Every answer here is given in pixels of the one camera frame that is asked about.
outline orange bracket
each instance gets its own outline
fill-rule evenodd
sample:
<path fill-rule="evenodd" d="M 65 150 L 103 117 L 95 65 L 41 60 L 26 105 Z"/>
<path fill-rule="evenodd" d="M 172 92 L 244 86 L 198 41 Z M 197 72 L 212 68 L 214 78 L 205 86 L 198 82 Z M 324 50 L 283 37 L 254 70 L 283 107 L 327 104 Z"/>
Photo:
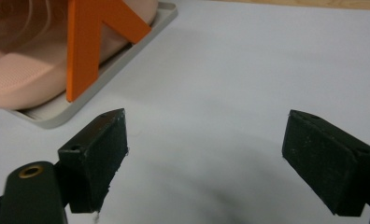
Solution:
<path fill-rule="evenodd" d="M 102 23 L 136 44 L 151 28 L 122 0 L 68 0 L 66 99 L 75 101 L 98 79 Z"/>

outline gray tray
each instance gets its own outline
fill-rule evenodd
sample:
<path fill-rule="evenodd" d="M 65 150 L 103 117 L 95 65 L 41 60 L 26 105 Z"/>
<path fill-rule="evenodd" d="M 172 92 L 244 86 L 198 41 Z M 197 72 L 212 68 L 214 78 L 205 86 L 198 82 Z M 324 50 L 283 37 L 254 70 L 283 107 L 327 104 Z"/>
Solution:
<path fill-rule="evenodd" d="M 54 128 L 71 119 L 92 97 L 98 93 L 122 68 L 128 64 L 136 54 L 159 34 L 178 14 L 176 5 L 159 3 L 156 18 L 152 24 L 152 31 L 136 45 L 124 49 L 108 62 L 100 66 L 100 77 L 83 92 L 79 98 L 69 103 L 66 101 L 65 92 L 49 102 L 26 110 L 9 111 L 10 113 L 26 119 L 42 128 Z"/>

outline white table surface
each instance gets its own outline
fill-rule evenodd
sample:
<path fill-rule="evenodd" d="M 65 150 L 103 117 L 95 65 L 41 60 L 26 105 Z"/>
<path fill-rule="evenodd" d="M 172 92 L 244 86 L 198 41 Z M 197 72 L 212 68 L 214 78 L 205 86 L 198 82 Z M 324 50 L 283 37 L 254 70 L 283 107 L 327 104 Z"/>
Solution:
<path fill-rule="evenodd" d="M 101 224 L 368 223 L 368 206 L 332 216 L 281 145 L 290 109 L 370 145 L 370 11 L 173 2 L 178 17 L 63 126 L 0 110 L 0 195 L 11 171 L 56 162 L 95 116 L 124 107 L 131 151 Z"/>

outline black rubber pad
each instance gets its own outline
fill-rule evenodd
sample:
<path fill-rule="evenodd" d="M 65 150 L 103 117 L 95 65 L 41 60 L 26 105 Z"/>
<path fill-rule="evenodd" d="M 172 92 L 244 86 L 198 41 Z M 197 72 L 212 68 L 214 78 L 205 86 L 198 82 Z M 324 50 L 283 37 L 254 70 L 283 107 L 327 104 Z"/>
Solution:
<path fill-rule="evenodd" d="M 124 109 L 95 118 L 59 150 L 57 176 L 73 213 L 100 211 L 128 153 Z"/>
<path fill-rule="evenodd" d="M 292 110 L 282 154 L 332 213 L 361 215 L 370 188 L 370 146 L 324 119 Z"/>

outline pink object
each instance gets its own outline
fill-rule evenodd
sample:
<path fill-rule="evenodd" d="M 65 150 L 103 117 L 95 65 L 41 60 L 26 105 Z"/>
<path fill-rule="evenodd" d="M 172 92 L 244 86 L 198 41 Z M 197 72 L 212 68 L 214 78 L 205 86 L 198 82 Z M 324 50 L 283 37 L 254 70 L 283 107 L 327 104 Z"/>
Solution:
<path fill-rule="evenodd" d="M 48 28 L 0 58 L 0 108 L 24 109 L 41 105 L 65 91 L 67 1 L 47 2 Z M 124 2 L 146 23 L 152 23 L 157 0 Z M 103 26 L 100 62 L 127 44 L 123 37 Z"/>
<path fill-rule="evenodd" d="M 47 14 L 45 0 L 0 0 L 0 58 L 34 38 Z"/>

